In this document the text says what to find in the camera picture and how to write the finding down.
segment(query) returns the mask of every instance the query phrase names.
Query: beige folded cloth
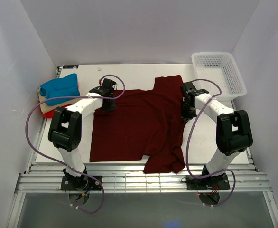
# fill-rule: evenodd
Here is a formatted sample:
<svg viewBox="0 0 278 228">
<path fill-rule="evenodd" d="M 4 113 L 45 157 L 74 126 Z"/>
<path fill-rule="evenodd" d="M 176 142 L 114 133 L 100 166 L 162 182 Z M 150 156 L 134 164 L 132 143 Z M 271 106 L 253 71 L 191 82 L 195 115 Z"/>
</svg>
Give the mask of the beige folded cloth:
<svg viewBox="0 0 278 228">
<path fill-rule="evenodd" d="M 45 101 L 46 96 L 41 96 L 41 94 L 40 94 L 40 87 L 37 90 L 37 93 L 38 93 L 38 97 L 39 97 L 39 102 Z M 52 110 L 54 110 L 57 107 L 62 107 L 62 106 L 65 106 L 65 105 L 72 105 L 72 104 L 76 103 L 79 100 L 80 100 L 80 98 L 76 98 L 76 99 L 65 101 L 63 103 L 60 103 L 60 104 L 57 104 L 57 105 L 53 105 L 53 106 L 48 106 L 46 103 L 43 103 L 43 104 L 40 105 L 41 112 L 42 113 L 48 113 L 49 111 L 52 111 Z"/>
</svg>

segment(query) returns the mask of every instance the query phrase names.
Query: white table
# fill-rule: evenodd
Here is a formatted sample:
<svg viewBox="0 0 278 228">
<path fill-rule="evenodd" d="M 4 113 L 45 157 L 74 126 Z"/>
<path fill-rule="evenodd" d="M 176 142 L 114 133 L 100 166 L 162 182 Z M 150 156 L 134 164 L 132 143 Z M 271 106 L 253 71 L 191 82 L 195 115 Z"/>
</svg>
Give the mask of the white table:
<svg viewBox="0 0 278 228">
<path fill-rule="evenodd" d="M 161 76 L 181 75 L 184 82 L 195 79 L 193 66 L 191 64 L 115 64 L 115 65 L 79 65 L 78 69 L 62 69 L 60 77 L 71 73 L 78 75 L 79 90 L 81 95 L 86 95 L 90 89 L 99 85 L 99 79 L 107 74 L 119 76 L 125 83 L 126 89 L 150 90 L 154 86 L 154 78 Z M 224 105 L 232 107 L 231 102 L 223 102 Z M 48 119 L 42 135 L 39 150 L 48 156 L 62 160 L 62 157 L 48 140 L 48 130 L 51 119 Z M 187 137 L 193 121 L 189 121 L 184 129 L 182 151 L 185 158 L 185 146 Z M 82 139 L 79 145 L 81 158 L 84 163 L 90 163 L 90 148 L 93 131 L 93 114 L 85 118 L 83 122 Z M 190 144 L 189 163 L 206 164 L 212 158 L 216 150 L 215 142 L 216 124 L 205 114 L 202 114 L 194 129 Z M 140 161 L 107 161 L 98 162 L 102 164 L 145 164 L 148 156 L 143 156 Z M 37 155 L 37 164 L 52 164 L 52 160 Z M 232 164 L 249 164 L 246 152 L 237 156 Z"/>
</svg>

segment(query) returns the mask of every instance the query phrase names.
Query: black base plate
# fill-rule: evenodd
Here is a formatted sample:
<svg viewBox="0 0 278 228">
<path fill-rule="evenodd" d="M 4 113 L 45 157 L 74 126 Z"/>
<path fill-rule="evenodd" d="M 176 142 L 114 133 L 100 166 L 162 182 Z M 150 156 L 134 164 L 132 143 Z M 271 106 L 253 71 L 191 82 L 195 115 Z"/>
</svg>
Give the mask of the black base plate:
<svg viewBox="0 0 278 228">
<path fill-rule="evenodd" d="M 205 185 L 201 185 L 201 184 L 197 184 L 195 182 L 191 182 L 190 180 L 192 179 L 192 177 L 190 175 L 186 176 L 186 189 L 187 190 L 212 190 L 212 188 L 208 188 Z M 225 175 L 223 177 L 223 180 L 218 182 L 219 185 L 219 190 L 229 190 L 230 189 L 230 184 L 229 184 L 229 180 L 228 177 Z"/>
<path fill-rule="evenodd" d="M 93 177 L 97 178 L 102 183 L 102 176 L 93 176 Z M 91 191 L 100 191 L 101 190 L 100 184 L 99 183 L 96 184 L 96 183 L 98 183 L 98 182 L 91 178 L 88 178 L 88 186 L 89 186 L 89 188 L 92 188 Z M 82 190 L 75 188 L 71 183 L 68 182 L 67 177 L 64 176 L 62 178 L 60 190 L 61 191 L 85 191 L 86 188 L 84 188 Z"/>
</svg>

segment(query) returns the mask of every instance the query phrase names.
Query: folded clothes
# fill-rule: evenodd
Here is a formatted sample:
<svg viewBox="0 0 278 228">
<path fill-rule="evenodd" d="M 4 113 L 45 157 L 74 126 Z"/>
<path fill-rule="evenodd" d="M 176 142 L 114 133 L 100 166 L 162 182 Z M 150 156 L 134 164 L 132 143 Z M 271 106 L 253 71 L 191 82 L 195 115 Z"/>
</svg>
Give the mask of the folded clothes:
<svg viewBox="0 0 278 228">
<path fill-rule="evenodd" d="M 38 97 L 39 97 L 39 102 L 44 101 L 46 99 L 46 96 L 41 96 L 40 88 L 37 90 L 37 93 L 38 93 Z M 66 106 L 66 105 L 72 105 L 72 104 L 76 103 L 79 100 L 80 100 L 80 98 L 76 98 L 76 99 L 65 101 L 63 103 L 56 104 L 56 105 L 53 105 L 53 106 L 48 106 L 46 104 L 47 103 L 46 102 L 46 103 L 43 103 L 43 104 L 40 105 L 40 109 L 41 109 L 42 114 L 46 114 L 46 113 L 54 110 L 57 107 L 63 107 L 63 106 Z"/>
<path fill-rule="evenodd" d="M 52 110 L 52 111 L 49 111 L 49 112 L 47 112 L 47 113 L 42 113 L 42 116 L 44 117 L 44 118 L 53 118 L 53 115 L 54 115 L 54 110 Z"/>
<path fill-rule="evenodd" d="M 78 90 L 77 74 L 70 74 L 62 78 L 55 78 L 45 82 L 40 86 L 41 96 L 46 96 L 46 99 L 59 96 L 80 96 Z M 58 105 L 70 99 L 56 99 L 46 101 L 48 106 Z"/>
</svg>

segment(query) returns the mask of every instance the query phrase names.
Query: glass panel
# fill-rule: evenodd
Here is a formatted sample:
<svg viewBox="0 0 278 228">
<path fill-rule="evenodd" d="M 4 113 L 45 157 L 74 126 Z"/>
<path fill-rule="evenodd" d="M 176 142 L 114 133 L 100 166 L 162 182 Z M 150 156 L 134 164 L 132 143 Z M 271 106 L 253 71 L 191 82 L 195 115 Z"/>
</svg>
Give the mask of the glass panel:
<svg viewBox="0 0 278 228">
<path fill-rule="evenodd" d="M 221 199 L 228 193 L 221 193 Z M 91 193 L 86 209 L 96 208 L 102 195 Z M 68 194 L 26 194 L 19 228 L 188 228 L 273 227 L 262 192 L 236 192 L 217 208 L 182 204 L 200 203 L 196 193 L 106 194 L 103 208 L 89 215 L 70 207 Z"/>
</svg>

